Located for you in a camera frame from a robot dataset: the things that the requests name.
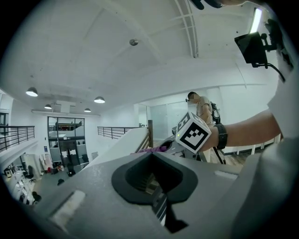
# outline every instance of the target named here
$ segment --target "backpack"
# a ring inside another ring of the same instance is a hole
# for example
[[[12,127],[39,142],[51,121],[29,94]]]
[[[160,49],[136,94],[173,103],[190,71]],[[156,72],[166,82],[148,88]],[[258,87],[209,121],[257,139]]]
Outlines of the backpack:
[[[215,124],[220,124],[221,123],[221,119],[220,119],[220,112],[217,109],[217,106],[215,103],[211,102],[212,105],[212,118],[213,121],[215,122]]]

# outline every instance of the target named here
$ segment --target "purple object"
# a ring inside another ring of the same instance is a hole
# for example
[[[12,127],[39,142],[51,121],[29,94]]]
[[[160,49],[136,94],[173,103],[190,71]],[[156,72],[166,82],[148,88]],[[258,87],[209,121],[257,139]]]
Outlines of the purple object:
[[[155,148],[146,148],[139,150],[138,153],[143,153],[143,152],[165,152],[167,150],[166,146],[159,146]]]

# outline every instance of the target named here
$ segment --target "glass wall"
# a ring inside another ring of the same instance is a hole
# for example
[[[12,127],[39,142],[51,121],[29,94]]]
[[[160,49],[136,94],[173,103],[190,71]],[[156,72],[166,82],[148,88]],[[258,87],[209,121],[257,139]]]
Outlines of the glass wall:
[[[193,111],[194,109],[188,109],[186,102],[149,107],[147,109],[148,118],[153,120],[154,140],[162,141],[172,136],[171,129],[177,126],[180,119],[182,119],[188,110]]]
[[[84,119],[48,117],[49,138],[82,137]]]
[[[48,117],[51,158],[54,165],[88,163],[84,119]]]
[[[49,138],[57,138],[57,118],[48,117]]]
[[[162,141],[168,137],[168,122],[166,105],[157,105],[150,108],[153,120],[153,137],[156,141]]]

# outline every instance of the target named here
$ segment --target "cable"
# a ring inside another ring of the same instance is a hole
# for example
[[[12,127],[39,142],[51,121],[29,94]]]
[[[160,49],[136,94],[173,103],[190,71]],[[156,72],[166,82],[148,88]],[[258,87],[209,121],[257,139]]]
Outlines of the cable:
[[[271,63],[267,63],[267,66],[270,66],[271,68],[273,68],[274,70],[277,71],[277,73],[280,75],[281,77],[281,81],[284,83],[285,82],[285,77],[281,74],[281,72],[279,71],[279,69],[277,69],[274,65],[272,65]]]

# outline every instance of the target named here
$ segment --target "black wristband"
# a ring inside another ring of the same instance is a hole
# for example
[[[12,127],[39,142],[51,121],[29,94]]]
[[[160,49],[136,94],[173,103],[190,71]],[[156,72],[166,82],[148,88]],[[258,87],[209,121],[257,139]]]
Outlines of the black wristband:
[[[224,149],[228,141],[228,133],[226,132],[226,129],[223,124],[218,124],[214,127],[217,127],[219,132],[219,142],[217,149]]]

